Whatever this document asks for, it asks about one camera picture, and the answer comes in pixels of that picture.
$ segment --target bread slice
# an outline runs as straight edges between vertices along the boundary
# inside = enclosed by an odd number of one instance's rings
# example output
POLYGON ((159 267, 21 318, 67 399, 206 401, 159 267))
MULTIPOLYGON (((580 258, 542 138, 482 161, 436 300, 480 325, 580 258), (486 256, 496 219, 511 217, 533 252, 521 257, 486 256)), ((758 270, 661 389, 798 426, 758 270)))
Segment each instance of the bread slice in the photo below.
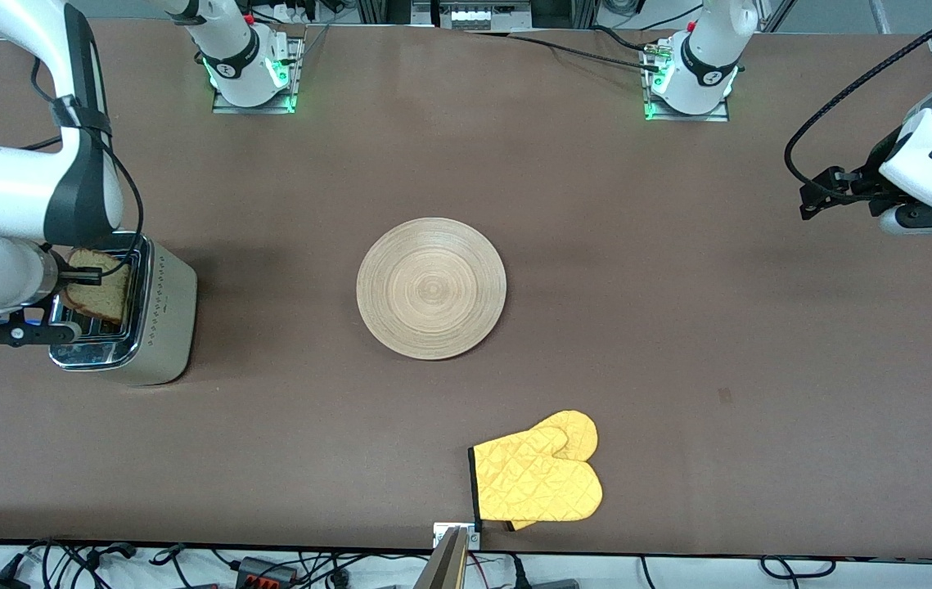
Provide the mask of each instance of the bread slice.
MULTIPOLYGON (((69 264, 73 268, 115 268, 120 260, 95 250, 73 250, 69 264)), ((120 325, 124 321, 124 302, 128 299, 130 266, 123 266, 114 275, 102 278, 100 286, 69 284, 62 292, 62 304, 85 316, 120 325)))

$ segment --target round placemat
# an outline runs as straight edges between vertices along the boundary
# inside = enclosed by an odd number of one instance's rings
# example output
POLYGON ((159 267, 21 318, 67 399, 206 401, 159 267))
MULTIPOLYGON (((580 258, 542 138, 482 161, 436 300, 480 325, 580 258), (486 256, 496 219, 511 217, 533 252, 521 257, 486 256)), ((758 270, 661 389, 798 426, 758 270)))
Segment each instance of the round placemat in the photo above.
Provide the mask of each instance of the round placemat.
POLYGON ((504 305, 506 269, 495 246, 451 219, 392 228, 367 251, 357 275, 364 324, 406 357, 456 357, 491 332, 504 305))

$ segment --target yellow oven mitt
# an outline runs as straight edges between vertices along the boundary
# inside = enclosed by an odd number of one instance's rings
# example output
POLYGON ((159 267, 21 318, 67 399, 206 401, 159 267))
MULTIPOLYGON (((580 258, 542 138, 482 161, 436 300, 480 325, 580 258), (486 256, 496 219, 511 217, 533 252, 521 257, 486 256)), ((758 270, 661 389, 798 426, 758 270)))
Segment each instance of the yellow oven mitt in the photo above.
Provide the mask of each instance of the yellow oven mitt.
POLYGON ((471 447, 473 508, 477 521, 588 518, 603 499, 587 460, 597 449, 597 427, 580 411, 560 411, 526 432, 471 447))

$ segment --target table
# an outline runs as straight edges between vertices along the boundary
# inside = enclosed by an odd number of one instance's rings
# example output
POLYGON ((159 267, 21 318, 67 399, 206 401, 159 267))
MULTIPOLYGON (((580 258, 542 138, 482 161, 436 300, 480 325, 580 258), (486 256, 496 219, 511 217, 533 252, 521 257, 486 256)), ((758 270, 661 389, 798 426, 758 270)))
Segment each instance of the table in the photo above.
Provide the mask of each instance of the table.
MULTIPOLYGON (((903 38, 758 36, 731 123, 682 124, 645 122, 635 71, 409 27, 332 27, 296 115, 211 115, 185 34, 94 26, 146 231, 200 275, 196 340, 148 390, 0 348, 0 537, 428 547, 471 518, 467 447, 578 409, 603 506, 485 548, 932 556, 932 236, 802 223, 781 161, 903 38), (477 227, 510 282, 446 362, 354 301, 371 243, 424 216, 477 227)), ((0 145, 53 134, 30 64, 0 43, 0 145)), ((921 49, 799 165, 856 167, 930 89, 921 49)))

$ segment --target quilted fabric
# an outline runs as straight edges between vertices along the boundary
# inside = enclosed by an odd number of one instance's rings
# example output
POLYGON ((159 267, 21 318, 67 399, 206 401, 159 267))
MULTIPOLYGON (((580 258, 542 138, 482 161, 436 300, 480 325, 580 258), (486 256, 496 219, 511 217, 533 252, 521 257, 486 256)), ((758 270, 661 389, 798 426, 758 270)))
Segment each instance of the quilted fabric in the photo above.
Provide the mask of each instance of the quilted fabric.
POLYGON ((592 420, 561 411, 529 431, 471 448, 478 518, 517 529, 588 518, 604 497, 597 473, 584 461, 596 447, 592 420))

